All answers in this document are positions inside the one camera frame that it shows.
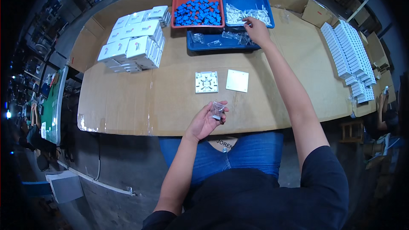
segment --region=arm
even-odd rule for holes
[[[212,103],[207,104],[193,118],[182,137],[175,158],[169,168],[168,173],[163,180],[160,190],[159,201],[155,211],[165,210],[181,214],[182,203],[189,191],[192,181],[193,164],[196,157],[197,144],[200,140],[207,137],[217,126],[226,122],[226,115],[222,116],[221,121],[211,118]]]
[[[311,100],[287,61],[271,41],[265,24],[255,18],[244,18],[250,38],[264,51],[277,88],[287,108],[294,132],[300,169],[305,158],[320,146],[329,146]]]
[[[40,116],[38,115],[38,108],[37,105],[34,106],[34,111],[36,113],[36,125],[39,129],[41,129],[41,123],[40,123]]]
[[[381,93],[381,95],[379,95],[378,120],[376,122],[376,127],[379,131],[385,131],[388,129],[386,122],[382,121],[382,113],[384,112],[384,109],[386,111],[386,109],[388,108],[387,103],[386,106],[384,105],[385,102],[387,102],[387,100],[385,96]]]
[[[33,126],[34,127],[34,124],[35,124],[35,116],[34,116],[34,108],[35,108],[35,106],[34,106],[35,104],[34,103],[32,103],[31,104],[31,118],[30,118],[30,120],[31,120],[31,126]]]

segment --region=white box stack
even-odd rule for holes
[[[376,84],[375,75],[355,28],[340,20],[335,29],[324,23],[321,32],[330,48],[339,77],[351,86],[358,103],[374,100],[371,86]]]
[[[171,23],[171,13],[168,6],[155,6],[147,16],[147,20],[158,20],[162,28],[169,27]]]
[[[168,6],[156,6],[118,18],[99,53],[98,62],[115,73],[159,68],[166,40],[161,27],[169,26],[170,21]]]

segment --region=hand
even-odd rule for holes
[[[264,22],[253,17],[246,17],[243,21],[246,22],[244,23],[244,28],[254,43],[258,44],[261,48],[268,46],[271,39]]]
[[[226,105],[227,101],[220,101],[220,104]],[[226,122],[226,115],[222,115],[222,119],[216,120],[212,118],[212,102],[209,102],[206,106],[200,110],[195,117],[193,117],[192,122],[185,132],[185,137],[191,139],[192,141],[199,142],[200,140],[207,137],[212,131],[219,125]],[[223,112],[228,112],[229,109],[225,107]]]

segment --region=green table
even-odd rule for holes
[[[41,116],[41,123],[43,124],[45,122],[45,139],[59,145],[61,141],[61,105],[63,102],[68,66],[65,65],[64,68],[58,70],[57,73],[60,74],[58,82],[54,88],[51,88],[47,100],[43,103],[44,112]]]

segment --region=chair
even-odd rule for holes
[[[352,122],[342,123],[340,126],[342,127],[342,139],[340,140],[340,143],[364,143],[364,121],[355,120]],[[346,129],[349,130],[348,136],[346,136]]]

